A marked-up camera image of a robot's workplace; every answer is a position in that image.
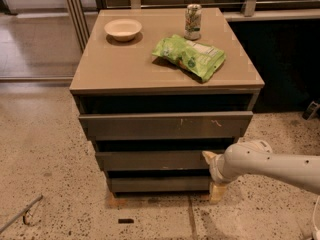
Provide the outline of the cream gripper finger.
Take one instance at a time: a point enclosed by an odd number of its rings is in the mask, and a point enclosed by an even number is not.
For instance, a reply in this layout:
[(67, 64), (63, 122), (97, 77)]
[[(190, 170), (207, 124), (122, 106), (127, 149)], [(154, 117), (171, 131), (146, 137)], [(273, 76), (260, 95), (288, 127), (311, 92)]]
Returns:
[(217, 154), (211, 151), (203, 151), (203, 157), (208, 165), (214, 165), (216, 163)]
[(209, 201), (211, 204), (217, 204), (221, 201), (224, 193), (227, 190), (226, 184), (210, 183)]

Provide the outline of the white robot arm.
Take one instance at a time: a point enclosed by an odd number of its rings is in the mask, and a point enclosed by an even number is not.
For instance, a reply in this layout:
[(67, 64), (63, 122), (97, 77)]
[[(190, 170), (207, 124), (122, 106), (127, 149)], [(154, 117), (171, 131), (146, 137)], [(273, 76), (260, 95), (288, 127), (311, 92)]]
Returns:
[(320, 194), (320, 157), (275, 154), (263, 140), (238, 142), (224, 153), (202, 152), (212, 177), (209, 201), (217, 204), (227, 185), (245, 174), (267, 176), (306, 191)]

